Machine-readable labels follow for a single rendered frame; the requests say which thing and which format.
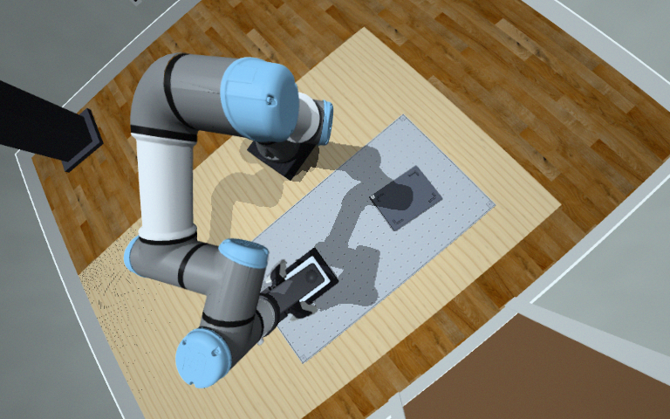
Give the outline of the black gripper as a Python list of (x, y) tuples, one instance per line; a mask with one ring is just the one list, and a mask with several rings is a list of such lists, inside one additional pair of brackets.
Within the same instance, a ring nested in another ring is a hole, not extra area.
[[(285, 278), (287, 278), (287, 274), (285, 272), (287, 262), (283, 259), (281, 260), (275, 269), (271, 272), (271, 274), (266, 278), (266, 283), (271, 282), (272, 286), (267, 287), (265, 290), (260, 292), (259, 298), (266, 299), (267, 301), (270, 302), (272, 305), (274, 312), (275, 312), (275, 322), (273, 327), (269, 330), (269, 332), (264, 336), (268, 336), (278, 325), (280, 321), (285, 319), (289, 313), (294, 314), (292, 315), (290, 321), (297, 321), (298, 319), (303, 319), (307, 317), (308, 315), (311, 316), (312, 314), (316, 313), (318, 311), (317, 306), (313, 305), (308, 305), (306, 304), (303, 300), (300, 302), (298, 301), (296, 304), (294, 304), (291, 308), (289, 308), (287, 311), (284, 313), (280, 314), (279, 306), (277, 302), (268, 294), (270, 290), (275, 288), (276, 286), (280, 285), (283, 281), (285, 281)], [(266, 294), (266, 295), (264, 295)], [(279, 322), (278, 322), (278, 319)]]

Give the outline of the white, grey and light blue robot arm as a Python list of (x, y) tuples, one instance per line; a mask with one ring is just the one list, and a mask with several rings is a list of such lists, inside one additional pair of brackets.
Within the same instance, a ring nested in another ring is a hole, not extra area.
[(207, 296), (199, 327), (176, 351), (177, 370), (188, 385), (214, 385), (256, 343), (263, 344), (275, 322), (272, 305), (259, 298), (269, 250), (238, 238), (219, 246), (197, 240), (198, 131), (255, 141), (266, 160), (282, 163), (300, 143), (327, 145), (332, 120), (331, 102), (298, 95), (287, 67), (260, 58), (177, 52), (158, 58), (142, 75), (130, 114), (142, 227), (124, 263), (143, 278)]

